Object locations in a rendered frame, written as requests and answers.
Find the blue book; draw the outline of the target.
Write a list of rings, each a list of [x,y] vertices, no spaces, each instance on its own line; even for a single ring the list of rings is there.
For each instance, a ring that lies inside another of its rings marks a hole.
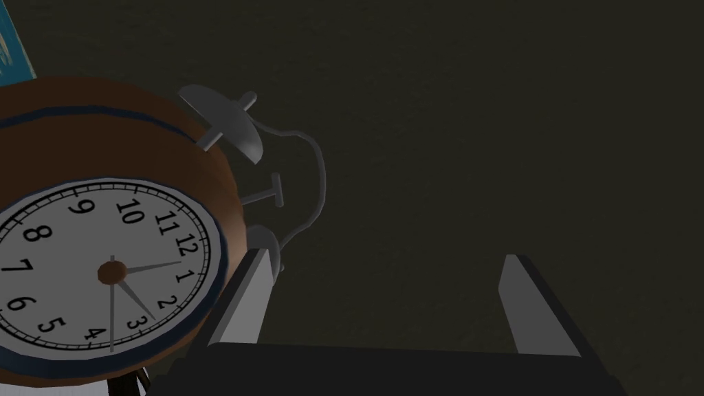
[[[21,38],[0,0],[0,87],[36,78]]]

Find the brown alarm clock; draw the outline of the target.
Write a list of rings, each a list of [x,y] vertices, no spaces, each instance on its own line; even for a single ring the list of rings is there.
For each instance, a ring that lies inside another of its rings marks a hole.
[[[285,240],[243,206],[219,140],[249,161],[268,127],[202,85],[179,96],[55,76],[0,87],[0,396],[137,396],[191,344],[249,250]]]

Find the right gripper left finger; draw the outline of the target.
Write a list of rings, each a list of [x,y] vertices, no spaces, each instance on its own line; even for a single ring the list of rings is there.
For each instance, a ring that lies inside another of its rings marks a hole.
[[[189,354],[214,344],[256,343],[273,286],[268,250],[249,250],[193,339]]]

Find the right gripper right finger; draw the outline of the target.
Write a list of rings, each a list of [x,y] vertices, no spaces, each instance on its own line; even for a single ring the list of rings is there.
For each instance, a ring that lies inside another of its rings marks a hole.
[[[505,257],[498,294],[520,354],[598,359],[527,256],[508,254]]]

